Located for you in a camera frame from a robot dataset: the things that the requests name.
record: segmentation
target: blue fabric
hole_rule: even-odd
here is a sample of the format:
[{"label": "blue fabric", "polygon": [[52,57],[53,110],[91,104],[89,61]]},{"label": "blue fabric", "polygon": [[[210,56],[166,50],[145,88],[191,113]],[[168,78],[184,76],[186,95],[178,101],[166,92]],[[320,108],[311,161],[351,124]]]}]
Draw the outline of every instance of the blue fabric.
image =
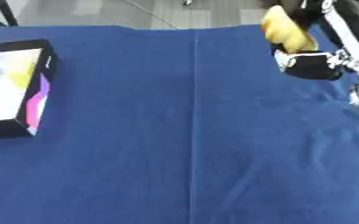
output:
[{"label": "blue fabric", "polygon": [[61,63],[39,135],[0,141],[0,224],[359,223],[354,76],[281,74],[257,26],[0,28],[35,38]]}]

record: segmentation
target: black box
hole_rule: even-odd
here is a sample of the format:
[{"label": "black box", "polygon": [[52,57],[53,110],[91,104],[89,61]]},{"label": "black box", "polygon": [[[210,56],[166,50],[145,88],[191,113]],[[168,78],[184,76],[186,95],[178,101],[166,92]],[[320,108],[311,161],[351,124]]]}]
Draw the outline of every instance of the black box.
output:
[{"label": "black box", "polygon": [[0,138],[37,134],[57,61],[44,39],[0,44]]}]

